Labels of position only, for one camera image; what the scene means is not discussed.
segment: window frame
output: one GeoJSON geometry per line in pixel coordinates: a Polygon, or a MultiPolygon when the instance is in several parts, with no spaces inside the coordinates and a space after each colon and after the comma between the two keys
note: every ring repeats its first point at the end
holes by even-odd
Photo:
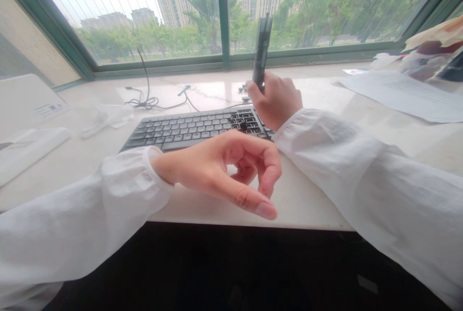
{"type": "MultiPolygon", "coordinates": [[[[399,53],[405,47],[406,39],[445,21],[462,1],[423,0],[420,9],[410,17],[409,24],[396,41],[270,51],[267,66],[368,61],[380,52],[399,53]]],[[[73,32],[53,0],[16,0],[16,2],[82,77],[81,80],[60,86],[58,89],[68,88],[73,83],[78,84],[83,81],[144,75],[141,62],[99,66],[73,32]]],[[[152,76],[163,76],[252,68],[253,54],[231,54],[229,0],[218,0],[218,4],[222,54],[148,61],[145,62],[147,72],[152,76]]]]}

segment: white shirt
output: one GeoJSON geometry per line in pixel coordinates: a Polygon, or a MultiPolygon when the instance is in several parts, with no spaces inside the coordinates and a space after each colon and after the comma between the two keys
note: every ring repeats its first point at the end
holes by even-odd
{"type": "MultiPolygon", "coordinates": [[[[324,111],[300,110],[273,139],[360,235],[463,309],[463,178],[324,111]]],[[[149,163],[160,153],[108,157],[93,175],[1,214],[0,308],[42,309],[164,207],[173,187],[149,163]]]]}

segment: foliage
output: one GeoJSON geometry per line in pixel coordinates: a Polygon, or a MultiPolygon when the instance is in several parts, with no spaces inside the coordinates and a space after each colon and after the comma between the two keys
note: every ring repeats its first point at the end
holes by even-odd
{"type": "MultiPolygon", "coordinates": [[[[114,29],[79,28],[77,34],[99,63],[162,59],[222,52],[218,0],[187,0],[189,25],[169,28],[151,20],[114,29]]],[[[273,14],[270,50],[336,43],[394,40],[423,0],[283,0],[273,14]]],[[[230,41],[235,53],[252,53],[257,20],[229,0],[230,41]]]]}

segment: white marble desk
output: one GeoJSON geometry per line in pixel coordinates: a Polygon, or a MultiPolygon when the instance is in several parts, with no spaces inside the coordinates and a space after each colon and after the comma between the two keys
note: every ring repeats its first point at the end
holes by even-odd
{"type": "MultiPolygon", "coordinates": [[[[463,124],[430,124],[355,94],[329,77],[344,76],[343,68],[364,68],[367,63],[277,68],[273,72],[291,77],[301,89],[304,106],[326,109],[355,122],[377,138],[398,145],[410,157],[463,176],[463,124]]],[[[199,110],[227,107],[241,102],[237,88],[250,77],[250,70],[185,76],[152,77],[151,95],[160,105],[183,101],[177,96],[190,84],[189,97],[199,110]]],[[[458,90],[457,83],[440,83],[458,90]]],[[[91,103],[121,104],[138,93],[125,86],[146,89],[146,79],[96,81],[61,91],[76,108],[91,103]]],[[[0,188],[0,211],[6,211],[53,190],[62,188],[93,172],[101,160],[117,153],[143,117],[193,112],[189,105],[168,111],[137,112],[135,119],[120,129],[105,128],[82,140],[78,132],[86,126],[76,110],[49,121],[41,128],[66,127],[76,134],[70,140],[0,188]]],[[[326,195],[282,155],[283,176],[272,197],[279,216],[267,221],[228,203],[177,186],[169,204],[153,215],[152,221],[244,225],[319,230],[353,230],[326,195]]]]}

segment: black keyboard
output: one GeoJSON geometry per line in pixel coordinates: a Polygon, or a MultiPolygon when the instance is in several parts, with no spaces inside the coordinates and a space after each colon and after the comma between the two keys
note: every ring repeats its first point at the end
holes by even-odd
{"type": "Polygon", "coordinates": [[[144,118],[121,152],[140,146],[156,146],[163,152],[190,147],[228,130],[270,139],[267,128],[253,106],[144,118]]]}

